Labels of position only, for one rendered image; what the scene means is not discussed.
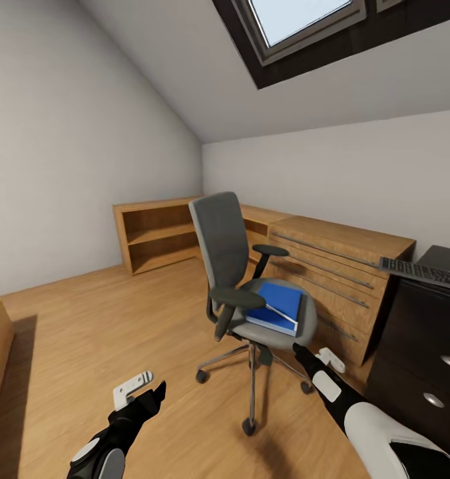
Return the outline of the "folder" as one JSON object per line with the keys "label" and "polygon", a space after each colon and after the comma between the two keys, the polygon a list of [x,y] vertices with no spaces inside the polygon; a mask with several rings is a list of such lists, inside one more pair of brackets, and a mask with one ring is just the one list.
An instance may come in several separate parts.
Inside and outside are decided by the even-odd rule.
{"label": "folder", "polygon": [[249,310],[246,319],[257,325],[295,337],[297,335],[298,319],[300,318],[302,291],[263,282],[258,293],[265,298],[266,305],[274,307],[274,309],[284,314],[285,317],[292,318],[297,325],[289,322],[285,317],[281,317],[275,311],[268,309],[266,305],[262,309]]}

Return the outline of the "swivel chair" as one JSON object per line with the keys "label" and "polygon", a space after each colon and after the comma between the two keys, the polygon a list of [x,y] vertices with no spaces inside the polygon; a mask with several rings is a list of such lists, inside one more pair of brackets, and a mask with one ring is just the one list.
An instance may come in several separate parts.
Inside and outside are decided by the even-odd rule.
{"label": "swivel chair", "polygon": [[[268,347],[293,351],[294,343],[308,345],[317,329],[317,309],[312,296],[303,287],[291,281],[263,276],[269,256],[289,256],[290,253],[286,249],[270,245],[253,245],[252,249],[262,254],[260,262],[257,263],[252,279],[239,286],[248,266],[249,245],[240,203],[234,192],[225,191],[200,196],[189,201],[188,205],[208,276],[206,314],[216,324],[214,339],[220,342],[227,334],[245,342],[245,345],[237,349],[198,365],[196,381],[202,383],[205,380],[206,373],[202,370],[204,367],[248,351],[251,370],[250,416],[242,423],[242,429],[250,436],[256,429],[254,424],[256,360],[265,366],[271,366],[272,362],[276,362],[303,380],[301,389],[305,394],[313,392],[312,381],[270,352]],[[295,337],[246,319],[249,310],[262,309],[266,305],[265,298],[258,293],[263,282],[302,291],[300,318]],[[217,316],[213,311],[217,312],[221,305],[224,305],[224,308],[221,315]]]}

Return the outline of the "pen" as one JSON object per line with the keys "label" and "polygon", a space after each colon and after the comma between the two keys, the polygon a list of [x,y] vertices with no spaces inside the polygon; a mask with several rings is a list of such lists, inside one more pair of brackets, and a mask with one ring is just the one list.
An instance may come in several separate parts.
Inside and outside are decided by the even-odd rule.
{"label": "pen", "polygon": [[[270,306],[270,305],[266,305],[266,307],[267,307],[268,309],[270,309],[270,310],[273,310],[273,311],[275,311],[277,314],[280,314],[280,315],[281,315],[281,317],[285,317],[285,315],[284,315],[284,314],[282,314],[282,313],[280,313],[279,311],[277,311],[276,309],[274,309],[274,307],[272,307],[272,306]],[[296,323],[296,322],[294,322],[292,318],[290,318],[290,317],[285,317],[285,318],[286,318],[286,319],[287,319],[289,322],[292,322],[292,323],[294,323],[294,325],[297,325],[297,323]]]}

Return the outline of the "keyboard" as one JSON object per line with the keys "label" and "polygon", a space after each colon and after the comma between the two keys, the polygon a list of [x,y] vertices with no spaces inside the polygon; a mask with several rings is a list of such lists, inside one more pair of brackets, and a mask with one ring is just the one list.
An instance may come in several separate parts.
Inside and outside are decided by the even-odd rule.
{"label": "keyboard", "polygon": [[380,258],[379,271],[450,288],[450,271],[447,270],[416,265],[415,263],[409,263],[407,261],[401,261],[397,259],[389,259],[388,257],[382,256]]}

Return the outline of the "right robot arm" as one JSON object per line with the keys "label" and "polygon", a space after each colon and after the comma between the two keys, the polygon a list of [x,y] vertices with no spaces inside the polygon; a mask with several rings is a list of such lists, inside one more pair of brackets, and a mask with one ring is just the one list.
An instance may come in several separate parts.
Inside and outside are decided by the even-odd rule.
{"label": "right robot arm", "polygon": [[344,382],[328,367],[345,373],[344,363],[329,348],[314,355],[306,346],[294,343],[293,350],[371,479],[450,479],[450,455]]}

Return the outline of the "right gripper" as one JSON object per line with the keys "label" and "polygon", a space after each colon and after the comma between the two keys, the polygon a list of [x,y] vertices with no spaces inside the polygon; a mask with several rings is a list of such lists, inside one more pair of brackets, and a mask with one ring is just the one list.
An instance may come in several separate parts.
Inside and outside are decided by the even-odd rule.
{"label": "right gripper", "polygon": [[[296,353],[295,358],[305,368],[309,377],[310,370],[314,365],[324,365],[306,346],[294,343],[293,350]],[[324,366],[328,367],[328,365]]]}

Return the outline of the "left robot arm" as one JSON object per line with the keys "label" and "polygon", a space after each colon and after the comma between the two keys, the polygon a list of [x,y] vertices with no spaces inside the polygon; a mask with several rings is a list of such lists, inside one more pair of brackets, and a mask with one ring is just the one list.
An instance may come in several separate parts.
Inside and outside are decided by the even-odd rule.
{"label": "left robot arm", "polygon": [[113,390],[115,410],[110,426],[95,434],[72,459],[67,479],[122,479],[125,457],[143,424],[157,415],[165,399],[166,382],[139,397],[133,392],[148,385],[154,374],[146,371]]}

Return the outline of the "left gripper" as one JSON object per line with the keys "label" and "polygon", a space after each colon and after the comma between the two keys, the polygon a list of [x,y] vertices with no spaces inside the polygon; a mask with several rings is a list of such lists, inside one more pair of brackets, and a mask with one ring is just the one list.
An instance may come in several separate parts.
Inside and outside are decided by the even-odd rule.
{"label": "left gripper", "polygon": [[143,424],[158,414],[165,394],[166,382],[163,381],[155,391],[150,389],[118,412],[114,410],[108,416],[108,421],[112,424],[118,419],[129,420],[134,427],[134,438],[136,438]]}

